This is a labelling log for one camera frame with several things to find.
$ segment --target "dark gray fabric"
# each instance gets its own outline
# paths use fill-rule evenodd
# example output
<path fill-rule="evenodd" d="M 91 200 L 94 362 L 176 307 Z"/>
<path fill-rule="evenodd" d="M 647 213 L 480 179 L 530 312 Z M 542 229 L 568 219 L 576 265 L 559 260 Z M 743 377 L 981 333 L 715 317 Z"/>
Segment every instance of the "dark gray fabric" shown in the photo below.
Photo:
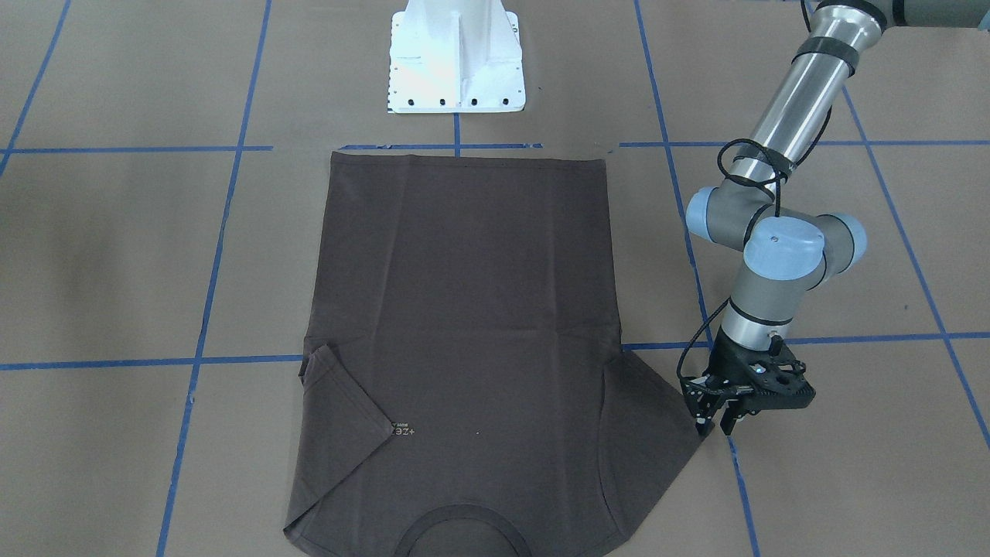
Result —
<path fill-rule="evenodd" d="M 617 547 L 698 446 L 620 334 L 603 162 L 334 153 L 286 536 Z"/>

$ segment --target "light blue joint cap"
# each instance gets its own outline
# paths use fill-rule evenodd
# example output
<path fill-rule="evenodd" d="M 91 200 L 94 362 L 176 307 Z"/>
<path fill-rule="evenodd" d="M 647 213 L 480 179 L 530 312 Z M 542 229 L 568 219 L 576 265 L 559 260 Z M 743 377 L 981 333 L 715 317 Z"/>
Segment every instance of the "light blue joint cap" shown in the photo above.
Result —
<path fill-rule="evenodd" d="M 765 279 L 795 280 L 818 267 L 824 249 L 825 235 L 814 224 L 794 217 L 769 217 L 753 227 L 742 258 Z"/>
<path fill-rule="evenodd" d="M 866 253 L 866 246 L 869 245 L 869 242 L 866 241 L 866 229 L 852 215 L 832 213 L 832 216 L 842 221 L 845 228 L 849 229 L 849 234 L 852 234 L 852 263 L 849 264 L 849 267 L 852 267 L 857 261 L 863 258 L 863 254 Z"/>
<path fill-rule="evenodd" d="M 687 204 L 687 211 L 684 213 L 687 229 L 695 236 L 701 236 L 709 242 L 712 241 L 712 237 L 708 234 L 708 198 L 716 189 L 718 188 L 702 187 L 699 189 L 691 197 L 691 201 Z"/>

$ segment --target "blue tape grid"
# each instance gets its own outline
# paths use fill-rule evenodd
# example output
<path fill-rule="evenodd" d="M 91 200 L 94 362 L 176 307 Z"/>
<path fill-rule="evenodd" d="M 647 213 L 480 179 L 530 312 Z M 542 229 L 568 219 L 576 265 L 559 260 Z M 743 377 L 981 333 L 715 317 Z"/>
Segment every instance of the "blue tape grid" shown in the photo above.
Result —
<path fill-rule="evenodd" d="M 28 98 L 19 115 L 17 124 L 14 128 L 14 132 L 11 136 L 10 142 L 6 149 L 0 149 L 3 158 L 0 160 L 0 175 L 3 174 L 10 158 L 14 155 L 56 155 L 56 154 L 109 154 L 109 153 L 197 153 L 197 152 L 231 152 L 235 153 L 235 160 L 231 171 L 231 179 L 228 184 L 227 198 L 224 206 L 224 214 L 221 221 L 221 229 L 217 240 L 217 248 L 214 256 L 213 269 L 210 276 L 210 282 L 207 288 L 206 300 L 204 302 L 203 311 L 203 322 L 200 330 L 200 335 L 197 341 L 196 353 L 194 357 L 191 358 L 160 358 L 160 359 L 134 359 L 134 360 L 98 360 L 98 361 L 75 361 L 75 362 L 37 362 L 37 363 L 13 363 L 13 364 L 0 364 L 0 371 L 25 371 L 25 370 L 64 370 L 64 369 L 99 369 L 99 368 L 119 368 L 119 367 L 145 367 L 145 366 L 187 366 L 191 365 L 192 373 L 190 374 L 189 388 L 187 392 L 185 409 L 183 412 L 182 426 L 179 433 L 179 440 L 176 446 L 176 458 L 172 469 L 172 477 L 169 485 L 168 498 L 165 505 L 165 511 L 162 517 L 161 531 L 158 539 L 158 546 L 156 555 L 161 557 L 164 555 L 164 549 L 167 542 L 168 528 L 171 520 L 171 513 L 174 509 L 175 493 L 178 487 L 178 478 L 181 471 L 182 457 L 184 455 L 185 440 L 188 436 L 190 418 L 194 403 L 194 393 L 196 390 L 196 385 L 198 382 L 199 370 L 204 365 L 217 365 L 217 364 L 251 364 L 251 363 L 276 363 L 276 362 L 299 362 L 302 360 L 301 355 L 297 354 L 283 354 L 283 355 L 255 355 L 255 356 L 226 356 L 226 357 L 205 357 L 203 355 L 206 334 L 209 327 L 210 312 L 213 305 L 213 296 L 216 291 L 217 277 L 220 270 L 220 262 L 223 256 L 223 245 L 224 245 L 224 235 L 226 231 L 227 220 L 230 216 L 231 201 L 233 199 L 234 191 L 237 185 L 238 173 L 240 170 L 240 163 L 243 152 L 265 152 L 272 151 L 273 146 L 249 146 L 245 145 L 245 139 L 248 129 L 248 121 L 250 116 L 250 107 L 253 100 L 254 89 L 257 82 L 257 74 L 260 67 L 261 56 L 264 49 L 264 39 L 266 35 L 268 19 L 271 12 L 271 0 L 266 0 L 264 16 L 262 18 L 261 30 L 258 37 L 257 50 L 254 58 L 254 65 L 251 71 L 250 83 L 248 86 L 247 100 L 245 103 L 245 111 L 242 119 L 241 133 L 238 139 L 238 143 L 235 146 L 151 146 L 151 147 L 78 147 L 78 148 L 29 148 L 20 149 L 17 148 L 17 140 L 21 134 L 24 127 L 24 123 L 30 112 L 31 105 L 34 101 L 35 95 L 37 94 L 38 88 L 40 87 L 42 80 L 44 78 L 45 72 L 48 68 L 50 59 L 54 52 L 55 46 L 57 45 L 58 39 L 61 35 L 62 27 L 64 25 L 66 16 L 68 14 L 71 5 L 71 0 L 65 0 L 62 10 L 59 14 L 57 24 L 55 26 L 54 33 L 52 35 L 49 47 L 46 51 L 45 57 L 42 61 L 41 67 L 39 68 L 38 74 L 32 84 L 31 90 L 28 94 Z M 653 71 L 652 59 L 649 53 L 649 46 L 646 38 L 643 14 L 640 6 L 639 0 L 634 0 L 634 5 L 637 14 L 637 23 L 639 25 L 641 41 L 643 44 L 643 55 L 646 62 L 646 68 L 649 74 L 650 85 L 653 92 L 653 100 L 656 109 L 657 122 L 660 127 L 660 135 L 662 141 L 659 142 L 624 142 L 619 145 L 621 148 L 661 148 L 664 149 L 664 153 L 667 159 L 667 165 L 670 170 L 671 181 L 674 188 L 674 193 L 676 195 L 678 215 L 681 218 L 682 225 L 684 224 L 684 209 L 682 204 L 682 196 L 680 192 L 679 183 L 677 180 L 677 172 L 674 164 L 673 158 L 673 148 L 715 148 L 721 147 L 725 142 L 673 142 L 669 140 L 666 130 L 666 123 L 663 117 L 663 109 L 660 100 L 659 88 L 656 84 L 655 73 Z M 963 371 L 961 365 L 959 364 L 958 358 L 956 357 L 954 347 L 952 346 L 952 340 L 958 339 L 988 339 L 990 338 L 990 331 L 973 331 L 973 332 L 955 332 L 950 333 L 945 330 L 944 323 L 941 320 L 941 315 L 935 304 L 935 300 L 932 297 L 932 293 L 929 289 L 928 282 L 925 279 L 924 273 L 922 272 L 921 266 L 918 263 L 918 259 L 915 255 L 914 249 L 911 246 L 910 239 L 907 232 L 901 222 L 900 216 L 897 212 L 897 208 L 894 204 L 893 198 L 887 188 L 886 180 L 883 177 L 883 173 L 880 170 L 879 164 L 877 163 L 876 157 L 873 154 L 873 147 L 875 146 L 987 146 L 990 145 L 990 140 L 869 140 L 866 137 L 865 131 L 862 127 L 862 123 L 858 117 L 858 114 L 853 106 L 852 99 L 850 98 L 848 91 L 843 90 L 843 95 L 845 101 L 849 106 L 849 110 L 852 114 L 853 121 L 858 129 L 860 140 L 859 141 L 823 141 L 820 143 L 821 146 L 843 146 L 843 147 L 865 147 L 869 154 L 869 158 L 873 169 L 877 175 L 877 179 L 880 182 L 880 186 L 883 189 L 884 196 L 887 200 L 888 207 L 893 215 L 894 221 L 897 225 L 898 232 L 901 235 L 901 239 L 908 251 L 912 266 L 921 283 L 922 289 L 925 293 L 926 300 L 929 304 L 930 310 L 932 311 L 933 317 L 935 318 L 936 324 L 939 329 L 939 333 L 932 334 L 906 334 L 906 335 L 865 335 L 865 336 L 847 336 L 847 337 L 813 337 L 813 338 L 793 338 L 789 339 L 790 344 L 800 345 L 800 344 L 843 344 L 843 343 L 875 343 L 875 342 L 912 342 L 912 341 L 935 341 L 941 340 L 948 351 L 949 357 L 952 360 L 953 367 L 956 371 L 960 384 L 966 393 L 967 399 L 969 400 L 970 407 L 973 411 L 973 415 L 983 433 L 984 441 L 986 442 L 988 448 L 990 448 L 990 434 L 987 431 L 986 421 L 983 414 L 977 404 L 975 397 L 973 396 L 972 390 L 970 388 L 968 379 L 966 378 L 965 372 Z M 464 144 L 461 142 L 460 138 L 460 115 L 453 115 L 453 143 L 452 144 L 396 144 L 396 145 L 346 145 L 341 147 L 342 151 L 373 151 L 373 150 L 452 150 L 455 156 L 460 156 L 462 150 L 515 150 L 515 149 L 541 149 L 543 144 L 534 143 L 502 143 L 502 144 Z M 702 319 L 707 318 L 707 311 L 704 302 L 704 294 L 701 289 L 700 277 L 698 275 L 698 269 L 694 261 L 693 249 L 691 247 L 691 239 L 687 232 L 686 226 L 684 227 L 684 241 L 685 247 L 688 251 L 689 261 L 692 266 L 695 275 L 695 284 L 698 289 L 698 302 L 699 310 L 702 315 Z M 707 342 L 697 343 L 696 346 L 708 347 L 711 346 L 711 332 L 707 331 Z M 667 342 L 667 343 L 630 343 L 623 346 L 624 350 L 682 350 L 687 346 L 686 342 Z M 729 438 L 729 446 L 732 454 L 733 465 L 737 474 L 737 481 L 739 484 L 740 498 L 742 501 L 743 512 L 745 514 L 746 526 L 749 532 L 749 541 L 752 553 L 754 557 L 759 557 L 759 544 L 756 536 L 755 526 L 753 523 L 752 512 L 749 506 L 748 496 L 745 487 L 745 479 L 743 477 L 742 468 L 739 462 L 739 454 L 736 446 L 736 442 L 733 438 Z"/>

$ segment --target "robotic arm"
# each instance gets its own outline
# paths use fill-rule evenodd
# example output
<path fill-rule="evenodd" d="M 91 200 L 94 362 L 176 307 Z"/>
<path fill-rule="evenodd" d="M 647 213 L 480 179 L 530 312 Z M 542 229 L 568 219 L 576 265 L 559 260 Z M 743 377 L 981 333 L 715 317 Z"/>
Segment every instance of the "robotic arm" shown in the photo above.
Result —
<path fill-rule="evenodd" d="M 683 377 L 678 366 L 684 399 L 701 435 L 711 432 L 723 406 L 721 427 L 729 435 L 747 414 L 803 408 L 815 397 L 804 378 L 805 365 L 784 338 L 805 291 L 851 268 L 866 250 L 866 232 L 850 215 L 812 216 L 782 207 L 780 186 L 813 147 L 859 56 L 889 25 L 987 29 L 990 0 L 819 4 L 808 40 L 756 128 L 720 153 L 724 181 L 701 189 L 688 204 L 688 229 L 742 251 L 743 259 L 723 304 L 725 317 L 708 369 L 700 377 Z M 742 146 L 725 170 L 721 155 L 736 144 Z"/>

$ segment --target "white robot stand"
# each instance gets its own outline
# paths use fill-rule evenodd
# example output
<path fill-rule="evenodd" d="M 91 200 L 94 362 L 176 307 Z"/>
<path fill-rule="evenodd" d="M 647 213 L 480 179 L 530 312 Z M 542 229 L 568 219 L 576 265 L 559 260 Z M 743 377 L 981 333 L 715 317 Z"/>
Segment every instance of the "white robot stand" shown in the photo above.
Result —
<path fill-rule="evenodd" d="M 389 112 L 515 112 L 526 104 L 519 18 L 501 0 L 409 0 L 392 17 L 389 55 Z"/>

